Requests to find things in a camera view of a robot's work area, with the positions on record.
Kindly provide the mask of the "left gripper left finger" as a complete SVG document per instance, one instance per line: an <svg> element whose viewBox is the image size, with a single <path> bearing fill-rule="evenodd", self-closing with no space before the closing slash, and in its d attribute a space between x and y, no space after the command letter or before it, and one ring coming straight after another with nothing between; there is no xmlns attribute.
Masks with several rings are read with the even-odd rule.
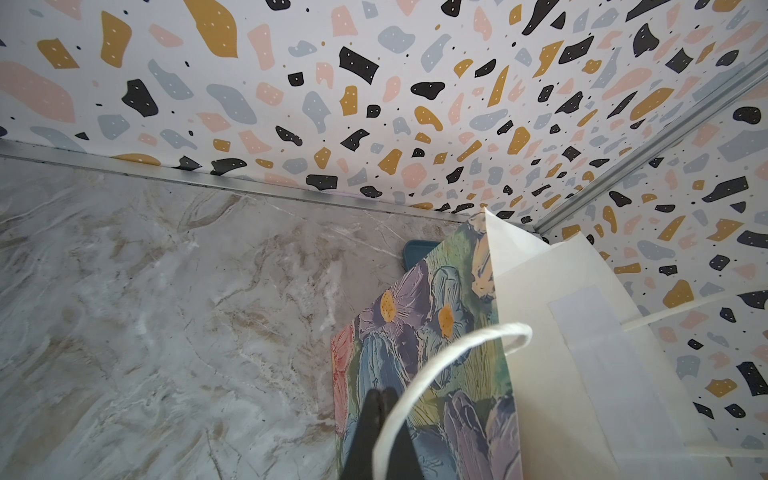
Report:
<svg viewBox="0 0 768 480"><path fill-rule="evenodd" d="M371 389L364 398L362 411L352 438L341 480L371 480L373 449L387 416L384 394Z"/></svg>

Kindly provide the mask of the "floral paper bag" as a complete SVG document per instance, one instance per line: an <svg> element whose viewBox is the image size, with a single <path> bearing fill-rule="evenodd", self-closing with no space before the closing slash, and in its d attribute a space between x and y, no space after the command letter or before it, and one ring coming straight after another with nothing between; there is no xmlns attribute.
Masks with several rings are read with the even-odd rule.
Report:
<svg viewBox="0 0 768 480"><path fill-rule="evenodd" d="M548 244L482 211L386 288L331 343L337 461L366 394L396 406L373 449L386 479L399 427L424 479L733 479L767 469L766 349L736 365L703 329L719 306L764 313L767 289L680 279L657 312L579 231Z"/></svg>

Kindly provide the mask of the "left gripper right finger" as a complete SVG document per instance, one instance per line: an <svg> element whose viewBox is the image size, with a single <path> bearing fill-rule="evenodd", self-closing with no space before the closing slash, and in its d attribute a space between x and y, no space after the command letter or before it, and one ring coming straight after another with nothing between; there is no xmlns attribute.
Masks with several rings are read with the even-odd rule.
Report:
<svg viewBox="0 0 768 480"><path fill-rule="evenodd" d="M385 420L389 419L391 411L396 406L398 394L393 387L383 391L383 412ZM410 436L407 421L399 427L390 453L388 463L388 480L423 480L424 476L419 464L413 441Z"/></svg>

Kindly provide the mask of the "teal tray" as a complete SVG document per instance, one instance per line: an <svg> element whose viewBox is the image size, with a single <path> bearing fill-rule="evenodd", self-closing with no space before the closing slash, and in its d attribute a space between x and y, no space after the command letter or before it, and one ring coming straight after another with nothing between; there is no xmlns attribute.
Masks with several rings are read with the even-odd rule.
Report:
<svg viewBox="0 0 768 480"><path fill-rule="evenodd" d="M440 243L435 241L407 241L402 250L404 269L408 271L413 268L439 245Z"/></svg>

